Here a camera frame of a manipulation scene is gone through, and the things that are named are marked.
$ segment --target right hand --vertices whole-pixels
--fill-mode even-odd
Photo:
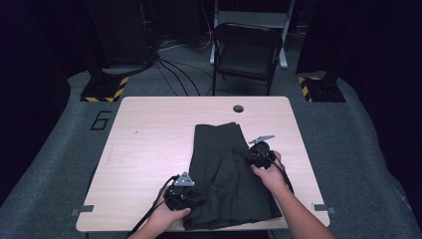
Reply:
[[[282,160],[282,156],[280,155],[279,152],[274,151],[274,154],[277,158]],[[278,160],[275,160],[275,164],[283,168],[284,170],[286,170],[285,167],[281,165]],[[252,171],[254,171],[254,173],[257,174],[261,178],[264,185],[271,192],[275,192],[276,190],[285,189],[285,188],[288,189],[282,174],[279,172],[279,170],[275,166],[271,165],[267,169],[261,169],[261,168],[256,167],[254,164],[252,164],[251,167],[252,167]]]

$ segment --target table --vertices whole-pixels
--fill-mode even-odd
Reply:
[[[233,107],[240,105],[242,113]],[[124,98],[105,144],[81,212],[82,232],[130,231],[146,213],[158,189],[170,177],[189,169],[194,128],[199,123],[238,123],[246,141],[274,135],[267,143],[283,156],[295,194],[325,226],[317,181],[292,107],[284,97],[147,97]],[[284,217],[221,230],[288,228]],[[184,230],[176,221],[169,231]]]
[[[222,23],[239,23],[254,25],[267,28],[283,29],[282,39],[286,42],[286,36],[289,31],[289,25],[292,18],[293,9],[296,0],[291,0],[289,11],[286,13],[265,13],[265,12],[236,12],[236,11],[220,11],[218,9],[218,0],[215,0],[214,7],[214,27]],[[214,47],[211,50],[210,64],[214,64]],[[284,48],[280,52],[280,67],[288,68],[288,61]]]

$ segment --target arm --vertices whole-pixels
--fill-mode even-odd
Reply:
[[[149,216],[145,224],[137,230],[129,239],[153,239],[163,233],[171,224],[190,213],[190,208],[180,211],[171,211],[164,202],[164,191],[157,202],[159,205]]]
[[[281,158],[278,152],[274,153],[277,158]],[[251,167],[279,202],[293,238],[334,238],[332,233],[289,191],[278,169],[273,165],[267,170],[254,165]]]

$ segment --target black curtain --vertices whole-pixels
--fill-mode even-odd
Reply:
[[[77,28],[84,36],[75,35]],[[75,39],[85,39],[92,46],[92,58],[106,67],[95,25],[82,0],[0,4],[1,204],[66,107],[67,78],[86,69],[78,48],[81,44]]]
[[[422,228],[421,12],[416,0],[318,1],[297,73],[340,70]]]

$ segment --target equipment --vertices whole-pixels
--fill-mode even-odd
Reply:
[[[249,151],[251,152],[250,156],[248,157],[248,162],[252,165],[254,164],[256,167],[265,169],[269,168],[271,165],[275,166],[279,172],[282,174],[283,179],[285,180],[285,183],[288,185],[289,190],[292,192],[292,194],[295,194],[292,183],[289,180],[288,175],[286,174],[286,171],[275,164],[275,160],[278,160],[280,163],[280,159],[276,157],[274,152],[270,150],[270,146],[264,142],[265,139],[269,137],[259,137],[264,138],[262,140],[258,140],[257,143],[255,143],[251,148],[249,148]]]
[[[183,172],[165,191],[165,204],[172,211],[182,210],[187,207],[193,208],[201,201],[204,201],[199,193],[193,190],[194,186],[195,182],[190,178],[187,172]]]

